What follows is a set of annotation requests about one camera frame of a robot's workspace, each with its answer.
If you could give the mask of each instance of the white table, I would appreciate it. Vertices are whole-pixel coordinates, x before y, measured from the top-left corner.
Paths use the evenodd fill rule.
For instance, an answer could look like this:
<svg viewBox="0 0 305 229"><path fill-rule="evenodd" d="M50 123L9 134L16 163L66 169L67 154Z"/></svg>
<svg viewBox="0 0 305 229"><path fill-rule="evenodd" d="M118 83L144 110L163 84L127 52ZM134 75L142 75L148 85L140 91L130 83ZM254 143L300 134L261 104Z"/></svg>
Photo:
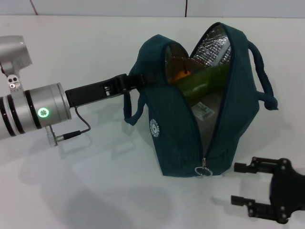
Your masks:
<svg viewBox="0 0 305 229"><path fill-rule="evenodd" d="M61 82L68 90L128 73L141 45L158 33L191 52L216 21L242 30L260 49L279 101L279 111L261 104L234 161L287 157L302 170L305 20L1 16L0 35L24 36L33 61L21 71L25 89ZM0 80L4 96L5 76ZM133 101L137 97L133 91ZM230 204L231 195L268 203L271 176L231 171L202 179L163 177L147 109L135 127L123 121L122 109L122 97L81 107L92 130L56 148L49 148L43 129L1 141L0 228L304 228L304 212L282 226L248 218L246 207ZM54 131L83 128L73 112L72 120Z"/></svg>

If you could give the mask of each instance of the black clamp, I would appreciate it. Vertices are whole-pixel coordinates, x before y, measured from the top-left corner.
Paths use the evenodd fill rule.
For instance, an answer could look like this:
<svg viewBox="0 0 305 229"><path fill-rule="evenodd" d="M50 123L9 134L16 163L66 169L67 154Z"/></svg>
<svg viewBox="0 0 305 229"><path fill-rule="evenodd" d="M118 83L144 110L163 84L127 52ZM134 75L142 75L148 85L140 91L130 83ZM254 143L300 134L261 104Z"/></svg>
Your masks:
<svg viewBox="0 0 305 229"><path fill-rule="evenodd" d="M98 100L113 98L136 88L154 84L155 77L143 75L117 75L109 80L67 90L70 107L77 107Z"/></svg>
<svg viewBox="0 0 305 229"><path fill-rule="evenodd" d="M269 219L285 224L293 212L305 210L305 176L292 168L290 160L253 157L248 166L235 163L234 171L273 174L269 193L271 205L256 203L253 199L231 196L231 204L247 206L249 217Z"/></svg>

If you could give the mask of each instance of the green led light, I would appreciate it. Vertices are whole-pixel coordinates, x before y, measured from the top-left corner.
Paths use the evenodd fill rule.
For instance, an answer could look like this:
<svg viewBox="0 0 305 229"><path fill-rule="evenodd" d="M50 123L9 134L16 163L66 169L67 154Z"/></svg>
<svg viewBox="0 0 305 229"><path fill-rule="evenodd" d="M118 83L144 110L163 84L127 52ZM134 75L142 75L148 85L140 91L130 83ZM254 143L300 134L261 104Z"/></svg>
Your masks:
<svg viewBox="0 0 305 229"><path fill-rule="evenodd" d="M46 118L49 115L49 110L47 108L42 107L38 110L37 114L40 118Z"/></svg>

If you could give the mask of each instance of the bag handle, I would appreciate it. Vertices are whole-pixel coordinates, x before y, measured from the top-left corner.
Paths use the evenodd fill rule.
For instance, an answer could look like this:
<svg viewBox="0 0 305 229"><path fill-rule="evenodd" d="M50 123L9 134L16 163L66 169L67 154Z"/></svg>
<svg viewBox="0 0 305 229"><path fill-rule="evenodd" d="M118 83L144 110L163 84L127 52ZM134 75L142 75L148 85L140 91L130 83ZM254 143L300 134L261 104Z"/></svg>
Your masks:
<svg viewBox="0 0 305 229"><path fill-rule="evenodd" d="M135 125L139 118L141 117L144 106L145 106L145 99L144 96L140 93L139 99L138 99L138 110L137 112L132 116L132 101L130 98L129 92L124 94L124 120L130 125Z"/></svg>
<svg viewBox="0 0 305 229"><path fill-rule="evenodd" d="M264 90L264 93L258 92L258 99L264 101L264 105L267 110L278 110L277 100L274 98L272 86L269 82L267 74L264 71L264 62L262 55L260 54L257 47L250 41L248 41L248 48L252 52L255 63L255 70Z"/></svg>

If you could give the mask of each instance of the bag logo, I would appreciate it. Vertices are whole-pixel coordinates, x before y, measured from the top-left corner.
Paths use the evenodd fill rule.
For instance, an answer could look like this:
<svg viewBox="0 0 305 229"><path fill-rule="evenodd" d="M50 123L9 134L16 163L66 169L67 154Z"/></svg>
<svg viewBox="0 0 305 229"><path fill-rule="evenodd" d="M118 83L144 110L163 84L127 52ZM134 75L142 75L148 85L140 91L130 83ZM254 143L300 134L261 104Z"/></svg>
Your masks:
<svg viewBox="0 0 305 229"><path fill-rule="evenodd" d="M160 129L159 129L159 125L157 123L156 120L152 119L149 123L150 129L151 129L151 133L154 137L159 136L160 133Z"/></svg>

